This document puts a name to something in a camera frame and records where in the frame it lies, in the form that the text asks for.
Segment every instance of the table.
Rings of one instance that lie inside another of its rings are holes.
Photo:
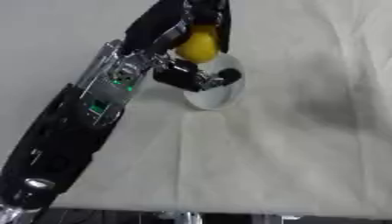
[[[153,0],[0,2],[0,161]],[[57,207],[392,218],[392,3],[232,1],[247,86],[196,111],[148,80]]]

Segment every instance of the wire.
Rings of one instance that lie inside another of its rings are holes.
[[[63,223],[63,220],[66,218],[67,214],[68,214],[68,209],[64,211],[64,213],[61,215],[61,217],[59,218],[59,222],[57,224]]]
[[[95,215],[96,211],[91,212],[86,218],[78,220],[76,222],[72,222],[72,224],[81,224],[83,222],[89,221]]]

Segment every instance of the yellow ball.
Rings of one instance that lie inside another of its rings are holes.
[[[205,63],[218,54],[216,28],[214,25],[195,25],[191,37],[177,48],[176,53],[193,63]]]

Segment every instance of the robotic hand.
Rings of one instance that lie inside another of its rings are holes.
[[[42,214],[66,192],[106,142],[147,72],[188,91],[231,84],[239,73],[209,75],[168,52],[184,44],[194,25],[213,25],[219,49],[228,51],[227,0],[161,0],[106,43],[76,84],[44,109],[10,154],[0,175],[0,224],[21,214]]]

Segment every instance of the white cloth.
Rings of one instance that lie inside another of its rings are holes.
[[[153,0],[0,2],[0,159]],[[232,0],[241,101],[149,80],[61,207],[392,218],[392,2]]]

